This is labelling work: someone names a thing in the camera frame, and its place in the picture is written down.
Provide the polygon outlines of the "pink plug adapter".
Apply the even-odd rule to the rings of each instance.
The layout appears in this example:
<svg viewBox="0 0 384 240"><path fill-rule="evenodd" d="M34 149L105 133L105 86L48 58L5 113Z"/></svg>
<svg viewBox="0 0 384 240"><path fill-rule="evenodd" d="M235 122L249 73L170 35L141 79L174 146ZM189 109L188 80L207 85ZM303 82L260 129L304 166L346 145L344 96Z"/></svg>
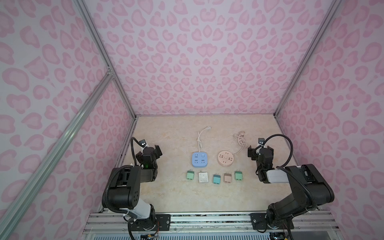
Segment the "pink plug adapter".
<svg viewBox="0 0 384 240"><path fill-rule="evenodd" d="M231 174L224 174L224 182L225 183L231 183L232 182L232 175Z"/></svg>

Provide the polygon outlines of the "teal plug adapter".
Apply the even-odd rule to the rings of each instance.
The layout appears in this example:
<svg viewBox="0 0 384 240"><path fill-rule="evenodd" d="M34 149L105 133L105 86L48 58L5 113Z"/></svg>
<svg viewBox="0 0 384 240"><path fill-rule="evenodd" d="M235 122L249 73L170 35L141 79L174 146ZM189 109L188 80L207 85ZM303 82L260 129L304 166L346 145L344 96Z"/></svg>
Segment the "teal plug adapter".
<svg viewBox="0 0 384 240"><path fill-rule="evenodd" d="M221 183L221 176L220 175L213 175L213 184L219 185Z"/></svg>

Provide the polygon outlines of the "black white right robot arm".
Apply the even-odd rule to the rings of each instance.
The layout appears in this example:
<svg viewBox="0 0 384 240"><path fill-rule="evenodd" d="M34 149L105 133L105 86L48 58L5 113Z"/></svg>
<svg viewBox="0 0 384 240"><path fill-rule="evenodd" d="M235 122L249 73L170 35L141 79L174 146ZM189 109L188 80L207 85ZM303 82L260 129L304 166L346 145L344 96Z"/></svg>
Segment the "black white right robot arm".
<svg viewBox="0 0 384 240"><path fill-rule="evenodd" d="M264 184L288 183L291 194L284 199L271 203L265 216L253 220L253 229L264 234L267 230L282 229L287 232L286 239L293 239L293 218L316 210L319 206L332 203L335 194L325 178L313 164L289 166L294 153L291 139L285 135L290 146L288 159L281 166L274 166L274 149L267 142L276 135L266 139L259 138L256 148L248 147L247 155L257 164L256 175Z"/></svg>

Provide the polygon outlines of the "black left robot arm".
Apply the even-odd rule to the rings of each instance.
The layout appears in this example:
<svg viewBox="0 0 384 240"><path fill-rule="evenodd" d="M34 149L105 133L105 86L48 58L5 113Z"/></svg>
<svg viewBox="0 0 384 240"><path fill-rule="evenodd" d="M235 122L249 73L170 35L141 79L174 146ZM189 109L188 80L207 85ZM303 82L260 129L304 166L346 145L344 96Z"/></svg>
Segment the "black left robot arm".
<svg viewBox="0 0 384 240"><path fill-rule="evenodd" d="M134 240L132 227L136 223L145 231L157 228L156 233L159 232L160 224L155 208L140 198L140 190L142 183L156 180L157 159L163 153L158 145L150 147L146 140L138 141L134 137L130 140L130 146L134 164L112 170L102 195L102 206L113 213L123 215L130 238Z"/></svg>

